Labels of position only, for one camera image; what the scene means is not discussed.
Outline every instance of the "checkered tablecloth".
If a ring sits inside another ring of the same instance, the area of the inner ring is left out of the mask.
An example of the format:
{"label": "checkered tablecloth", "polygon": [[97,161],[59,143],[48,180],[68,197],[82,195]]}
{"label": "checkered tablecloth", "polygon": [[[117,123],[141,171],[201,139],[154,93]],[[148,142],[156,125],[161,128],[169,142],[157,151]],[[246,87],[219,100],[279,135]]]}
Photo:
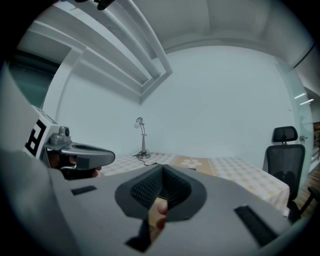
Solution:
{"label": "checkered tablecloth", "polygon": [[[244,187],[259,198],[270,203],[281,213],[285,212],[289,199],[289,186],[267,172],[249,164],[238,157],[190,158],[169,153],[153,152],[146,165],[155,162],[161,165],[176,165],[196,168],[197,172],[221,177]],[[125,156],[102,167],[103,176],[115,175],[144,167],[136,157]]]}

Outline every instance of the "chair headrest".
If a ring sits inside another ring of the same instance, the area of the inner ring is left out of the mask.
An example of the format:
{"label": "chair headrest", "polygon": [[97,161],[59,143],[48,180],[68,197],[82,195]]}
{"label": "chair headrest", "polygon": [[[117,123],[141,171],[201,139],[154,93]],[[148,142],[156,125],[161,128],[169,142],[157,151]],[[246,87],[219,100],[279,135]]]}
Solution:
{"label": "chair headrest", "polygon": [[273,142],[292,142],[298,139],[298,133],[293,126],[284,126],[274,129]]}

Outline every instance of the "lamp base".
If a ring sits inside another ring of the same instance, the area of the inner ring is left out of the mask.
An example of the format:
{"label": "lamp base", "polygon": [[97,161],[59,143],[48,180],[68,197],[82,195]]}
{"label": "lamp base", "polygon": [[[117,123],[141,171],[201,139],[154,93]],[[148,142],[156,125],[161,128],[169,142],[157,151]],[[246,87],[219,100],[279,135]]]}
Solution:
{"label": "lamp base", "polygon": [[138,159],[149,159],[151,157],[151,154],[143,154],[143,155],[137,155]]}

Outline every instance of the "desk lamp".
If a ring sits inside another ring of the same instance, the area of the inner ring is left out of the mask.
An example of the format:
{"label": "desk lamp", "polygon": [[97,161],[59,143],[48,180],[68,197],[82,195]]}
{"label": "desk lamp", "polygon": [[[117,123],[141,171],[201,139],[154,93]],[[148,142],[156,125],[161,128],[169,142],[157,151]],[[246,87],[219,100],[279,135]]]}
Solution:
{"label": "desk lamp", "polygon": [[134,128],[138,129],[140,126],[141,128],[141,135],[142,135],[142,149],[141,152],[139,154],[137,154],[137,158],[138,159],[148,159],[151,157],[151,154],[149,152],[149,150],[146,150],[146,141],[145,141],[145,136],[146,135],[146,130],[145,130],[145,124],[143,123],[143,119],[142,117],[138,117],[135,120],[135,124],[133,125]]}

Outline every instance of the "black office chair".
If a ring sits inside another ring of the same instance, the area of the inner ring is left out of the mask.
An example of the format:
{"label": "black office chair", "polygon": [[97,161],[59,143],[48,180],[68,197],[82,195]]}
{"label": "black office chair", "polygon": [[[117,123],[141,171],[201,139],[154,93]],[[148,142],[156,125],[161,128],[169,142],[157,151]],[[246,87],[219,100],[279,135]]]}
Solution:
{"label": "black office chair", "polygon": [[318,202],[320,193],[314,187],[308,187],[310,197],[301,210],[293,201],[299,190],[300,177],[305,159],[305,147],[301,144],[288,145],[287,142],[298,138],[297,130],[293,126],[278,127],[274,129],[273,142],[281,142],[282,145],[269,146],[266,150],[268,173],[280,181],[286,183],[290,189],[287,207],[290,209],[288,219],[294,223],[301,218],[301,214],[308,207],[313,198]]}

